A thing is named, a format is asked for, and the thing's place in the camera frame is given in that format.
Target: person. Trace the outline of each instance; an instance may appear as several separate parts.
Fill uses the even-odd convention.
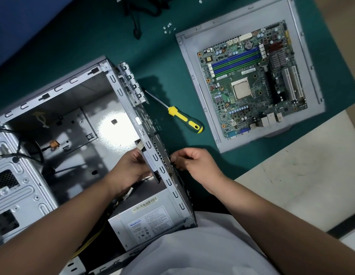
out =
[[[184,148],[171,161],[232,216],[197,212],[197,228],[155,240],[122,274],[355,274],[353,250],[227,178],[207,150]],[[107,205],[149,173],[139,150],[124,154],[102,180],[2,245],[0,275],[59,274]]]

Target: white shirt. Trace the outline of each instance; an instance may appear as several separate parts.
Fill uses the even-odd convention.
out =
[[[279,275],[239,223],[228,214],[195,212],[198,228],[164,235],[122,275]]]

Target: screwdriver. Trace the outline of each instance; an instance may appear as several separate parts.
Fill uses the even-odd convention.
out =
[[[148,91],[144,90],[147,94],[152,96],[155,100],[160,102],[163,106],[165,106],[171,116],[177,117],[179,120],[181,120],[184,125],[191,131],[195,133],[201,133],[204,129],[203,124],[198,121],[197,119],[194,119],[190,117],[189,115],[179,111],[175,106],[167,106],[165,103],[163,103],[161,100],[159,100],[157,97],[149,93]]]

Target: green table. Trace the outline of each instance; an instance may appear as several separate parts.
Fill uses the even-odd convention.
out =
[[[114,63],[128,62],[143,87],[208,127],[174,33],[255,1],[203,0],[199,4],[199,0],[173,0],[171,9],[158,18],[140,14],[143,36],[137,41],[131,18],[124,16],[120,3],[75,0],[0,68],[0,107],[106,55]],[[219,154],[209,129],[194,134],[175,122],[162,106],[153,113],[147,105],[170,152],[187,146],[207,148],[224,173],[235,179],[355,102],[355,81],[313,0],[296,0],[296,5],[323,90],[326,113],[279,136]],[[163,26],[169,22],[176,31],[164,34]],[[196,183],[191,189],[200,197],[207,194]]]

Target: green ram slot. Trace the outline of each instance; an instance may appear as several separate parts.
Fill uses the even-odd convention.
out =
[[[256,63],[258,63],[258,62],[260,62],[260,59],[251,61],[251,62],[249,62],[249,63],[247,63],[247,64],[243,64],[243,65],[241,65],[241,66],[234,67],[233,69],[226,70],[226,71],[224,71],[224,72],[222,72],[222,73],[217,74],[216,77],[220,77],[220,76],[225,75],[225,74],[228,74],[228,73],[230,73],[230,72],[233,72],[233,71],[236,71],[236,70],[239,70],[239,69],[243,69],[244,67],[247,67],[247,66],[252,66],[253,64],[256,64]]]
[[[255,52],[255,53],[246,55],[246,56],[244,56],[244,57],[242,57],[242,58],[238,58],[238,59],[236,59],[236,60],[229,61],[228,63],[221,64],[220,66],[214,67],[213,70],[219,70],[219,69],[221,69],[221,68],[223,68],[223,67],[226,67],[226,66],[229,66],[229,65],[231,65],[231,64],[235,64],[235,63],[237,63],[237,62],[246,60],[246,59],[251,58],[251,57],[253,57],[253,56],[256,56],[256,55],[258,55],[258,54],[259,54],[259,52]]]

